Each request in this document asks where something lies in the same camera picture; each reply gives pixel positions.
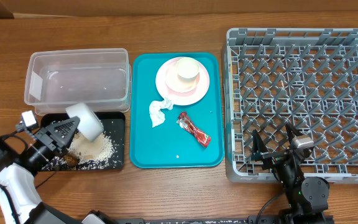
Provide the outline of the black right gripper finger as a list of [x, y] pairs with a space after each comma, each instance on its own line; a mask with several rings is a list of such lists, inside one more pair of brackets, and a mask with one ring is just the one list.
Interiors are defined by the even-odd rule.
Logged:
[[264, 155], [268, 153], [268, 150], [256, 129], [254, 129], [252, 132], [252, 140], [253, 140], [253, 145], [252, 145], [251, 160], [252, 161], [264, 160]]
[[287, 132], [289, 143], [291, 143], [291, 140], [292, 140], [293, 137], [302, 135], [295, 127], [293, 127], [289, 123], [285, 124], [285, 129], [286, 129], [286, 132]]

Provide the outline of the white small bowl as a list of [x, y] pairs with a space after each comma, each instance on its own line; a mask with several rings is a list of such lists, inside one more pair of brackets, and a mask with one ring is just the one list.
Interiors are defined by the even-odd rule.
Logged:
[[95, 141], [104, 131], [102, 122], [96, 114], [85, 104], [77, 103], [65, 109], [70, 118], [80, 119], [78, 130], [89, 141]]

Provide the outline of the red snack wrapper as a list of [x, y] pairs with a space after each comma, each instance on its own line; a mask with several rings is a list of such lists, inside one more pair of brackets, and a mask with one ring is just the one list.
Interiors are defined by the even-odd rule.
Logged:
[[178, 116], [177, 124], [179, 124], [182, 129], [194, 136], [203, 147], [208, 147], [211, 142], [211, 137], [195, 126], [194, 122], [190, 119], [186, 111], [180, 113]]

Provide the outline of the white napkin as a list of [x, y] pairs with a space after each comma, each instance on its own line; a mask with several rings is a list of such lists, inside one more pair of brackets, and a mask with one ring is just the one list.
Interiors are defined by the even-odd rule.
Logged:
[[149, 105], [149, 115], [152, 122], [152, 127], [156, 127], [164, 123], [165, 114], [162, 110], [172, 110], [173, 103], [170, 99], [164, 98], [163, 101], [152, 101]]

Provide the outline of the cream plastic cup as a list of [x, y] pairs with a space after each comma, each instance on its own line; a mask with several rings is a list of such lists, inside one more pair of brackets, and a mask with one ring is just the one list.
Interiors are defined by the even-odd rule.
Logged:
[[200, 74], [199, 62], [190, 57], [179, 59], [175, 65], [178, 79], [185, 88], [194, 85]]

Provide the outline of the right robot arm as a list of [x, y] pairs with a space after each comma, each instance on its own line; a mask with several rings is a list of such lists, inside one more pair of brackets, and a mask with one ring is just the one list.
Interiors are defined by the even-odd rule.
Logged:
[[286, 195], [289, 208], [279, 211], [274, 223], [334, 223], [324, 215], [328, 209], [329, 182], [321, 177], [305, 177], [300, 164], [314, 149], [309, 135], [300, 133], [293, 125], [285, 129], [290, 145], [280, 152], [269, 152], [257, 130], [252, 132], [253, 161], [262, 162], [263, 170], [271, 170], [282, 184], [280, 195]]

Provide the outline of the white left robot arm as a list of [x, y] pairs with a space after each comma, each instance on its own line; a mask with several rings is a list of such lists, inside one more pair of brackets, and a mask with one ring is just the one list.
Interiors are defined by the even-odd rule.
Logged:
[[[34, 140], [18, 154], [6, 143], [16, 133]], [[0, 136], [0, 208], [6, 223], [77, 223], [77, 220], [47, 205], [34, 184], [35, 175], [56, 156], [63, 157], [80, 132], [90, 141], [103, 132], [98, 118], [72, 118], [40, 127], [34, 116], [22, 116], [16, 132]]]

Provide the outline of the grey dishwasher rack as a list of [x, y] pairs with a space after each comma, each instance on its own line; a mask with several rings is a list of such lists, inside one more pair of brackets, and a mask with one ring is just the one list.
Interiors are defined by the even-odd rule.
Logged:
[[290, 123], [316, 145], [305, 175], [358, 184], [358, 28], [232, 28], [222, 58], [230, 181], [274, 182], [252, 132], [282, 152]]

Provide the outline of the brown food scrap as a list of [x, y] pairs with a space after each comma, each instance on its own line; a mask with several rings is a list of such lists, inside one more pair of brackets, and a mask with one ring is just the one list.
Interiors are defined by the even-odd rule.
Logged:
[[71, 154], [67, 154], [63, 157], [63, 160], [69, 167], [75, 167], [79, 163], [79, 159]]

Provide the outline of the white rice pile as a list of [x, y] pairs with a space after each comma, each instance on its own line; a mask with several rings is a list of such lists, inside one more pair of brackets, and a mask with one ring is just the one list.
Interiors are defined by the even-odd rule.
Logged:
[[115, 149], [110, 137], [104, 133], [94, 141], [86, 139], [81, 133], [76, 133], [68, 153], [75, 156], [80, 162], [101, 162], [109, 159], [115, 153]]

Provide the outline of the black plastic tray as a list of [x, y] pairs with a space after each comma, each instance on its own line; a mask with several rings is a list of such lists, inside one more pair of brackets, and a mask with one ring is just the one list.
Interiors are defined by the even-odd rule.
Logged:
[[42, 168], [43, 171], [122, 169], [124, 165], [126, 117], [121, 112], [97, 112], [96, 115], [104, 126], [103, 133], [110, 137], [115, 153], [109, 159], [101, 162], [80, 162], [79, 160], [75, 167], [69, 167], [63, 157], [54, 157], [49, 165]]

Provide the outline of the clear plastic bin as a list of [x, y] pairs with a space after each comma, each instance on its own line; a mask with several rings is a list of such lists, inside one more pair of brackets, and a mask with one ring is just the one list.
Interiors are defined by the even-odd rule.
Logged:
[[31, 55], [24, 102], [38, 115], [63, 113], [77, 103], [93, 111], [131, 107], [132, 71], [124, 48], [35, 52]]

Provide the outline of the teal serving tray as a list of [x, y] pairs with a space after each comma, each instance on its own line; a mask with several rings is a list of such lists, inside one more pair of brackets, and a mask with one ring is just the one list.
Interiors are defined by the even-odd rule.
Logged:
[[[210, 77], [208, 91], [189, 106], [175, 105], [164, 110], [165, 121], [152, 127], [149, 106], [162, 101], [155, 81], [159, 68], [168, 60], [187, 56], [198, 60]], [[181, 112], [187, 112], [197, 128], [211, 137], [208, 147], [177, 124]], [[207, 52], [143, 54], [133, 63], [131, 133], [129, 155], [140, 168], [213, 167], [224, 157], [223, 109], [217, 58]]]

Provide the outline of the pink plate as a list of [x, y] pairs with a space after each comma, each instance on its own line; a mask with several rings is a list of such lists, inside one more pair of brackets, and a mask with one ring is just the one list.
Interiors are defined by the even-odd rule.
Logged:
[[200, 65], [200, 80], [195, 89], [186, 93], [178, 93], [169, 89], [169, 87], [165, 84], [166, 71], [171, 63], [177, 62], [181, 58], [183, 57], [170, 59], [159, 68], [155, 78], [155, 85], [161, 97], [170, 99], [174, 105], [187, 106], [197, 103], [207, 94], [210, 78], [205, 66], [198, 61]]

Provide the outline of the pink bowl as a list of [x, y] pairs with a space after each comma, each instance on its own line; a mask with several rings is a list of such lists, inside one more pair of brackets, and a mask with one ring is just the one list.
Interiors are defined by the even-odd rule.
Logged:
[[197, 76], [195, 76], [192, 80], [186, 80], [179, 76], [176, 64], [176, 62], [173, 62], [168, 66], [165, 74], [165, 84], [169, 87], [169, 89], [178, 93], [186, 93], [195, 89], [200, 80], [200, 75], [197, 74]]

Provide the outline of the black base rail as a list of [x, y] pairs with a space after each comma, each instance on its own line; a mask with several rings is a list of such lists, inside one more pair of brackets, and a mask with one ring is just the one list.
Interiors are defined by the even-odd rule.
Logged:
[[[113, 220], [113, 223], [119, 224], [278, 224], [284, 223], [278, 220], [274, 215], [260, 217], [256, 222], [256, 216], [247, 218], [215, 218], [215, 219], [179, 219], [179, 220], [144, 220], [143, 218], [121, 218]], [[333, 217], [326, 217], [326, 223], [335, 223]]]

